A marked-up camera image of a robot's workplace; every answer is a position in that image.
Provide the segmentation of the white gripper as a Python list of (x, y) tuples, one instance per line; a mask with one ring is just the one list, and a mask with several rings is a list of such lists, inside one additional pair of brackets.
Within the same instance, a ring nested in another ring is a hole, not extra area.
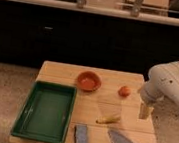
[(140, 106), (139, 118), (145, 120), (154, 110), (152, 104), (163, 98), (163, 92), (153, 82), (145, 82), (139, 93), (143, 101)]

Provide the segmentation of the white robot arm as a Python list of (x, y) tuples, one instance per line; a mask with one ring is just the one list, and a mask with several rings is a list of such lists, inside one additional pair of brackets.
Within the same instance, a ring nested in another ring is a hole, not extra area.
[(148, 81), (145, 81), (139, 90), (142, 98), (139, 118), (143, 120), (149, 117), (154, 104), (164, 96), (179, 107), (179, 61), (151, 67), (148, 77)]

